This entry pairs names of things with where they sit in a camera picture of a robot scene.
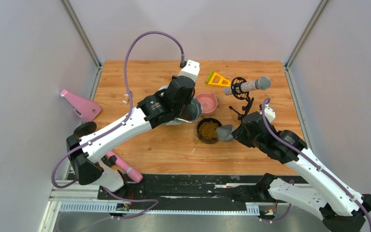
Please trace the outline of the silver metal scoop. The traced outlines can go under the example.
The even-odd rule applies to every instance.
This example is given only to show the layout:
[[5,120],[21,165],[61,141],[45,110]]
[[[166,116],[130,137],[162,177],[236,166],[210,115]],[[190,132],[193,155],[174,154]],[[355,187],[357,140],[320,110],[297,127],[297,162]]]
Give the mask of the silver metal scoop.
[[223,142],[232,142],[233,141],[232,132],[234,130],[235,128],[231,124],[218,127],[216,129],[218,140]]

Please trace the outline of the green dog food bag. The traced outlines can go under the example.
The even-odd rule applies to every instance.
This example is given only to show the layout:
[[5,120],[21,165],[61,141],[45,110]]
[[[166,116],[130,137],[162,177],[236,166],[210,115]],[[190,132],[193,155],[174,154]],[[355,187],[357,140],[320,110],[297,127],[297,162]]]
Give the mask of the green dog food bag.
[[154,96],[160,104],[155,126],[195,122],[202,113],[201,104],[194,98],[195,84],[171,82]]

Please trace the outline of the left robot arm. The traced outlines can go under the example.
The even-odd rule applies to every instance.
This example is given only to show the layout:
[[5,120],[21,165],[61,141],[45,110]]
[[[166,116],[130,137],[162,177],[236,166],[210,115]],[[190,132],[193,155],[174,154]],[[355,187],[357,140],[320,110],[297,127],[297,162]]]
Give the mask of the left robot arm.
[[96,123],[89,123],[88,135],[71,135],[66,139],[68,157],[80,185],[97,184],[110,190],[122,200],[128,186],[119,172],[103,164],[101,159],[111,150],[136,135],[173,121],[195,121],[191,114],[195,81],[186,76],[173,77],[166,89],[145,97],[124,117],[96,131]]

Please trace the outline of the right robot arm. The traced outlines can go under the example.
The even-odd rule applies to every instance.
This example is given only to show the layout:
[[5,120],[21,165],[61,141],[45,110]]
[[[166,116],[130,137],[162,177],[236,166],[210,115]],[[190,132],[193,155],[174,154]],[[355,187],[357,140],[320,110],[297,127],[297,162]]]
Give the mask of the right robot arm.
[[319,218],[331,232],[359,232],[365,223],[371,231],[371,195],[361,194],[341,181],[292,131],[277,131],[271,125],[273,113],[253,112],[233,130],[234,140],[246,147],[258,148],[306,180],[315,193],[289,184],[266,173],[257,183],[257,197],[272,198],[299,207]]

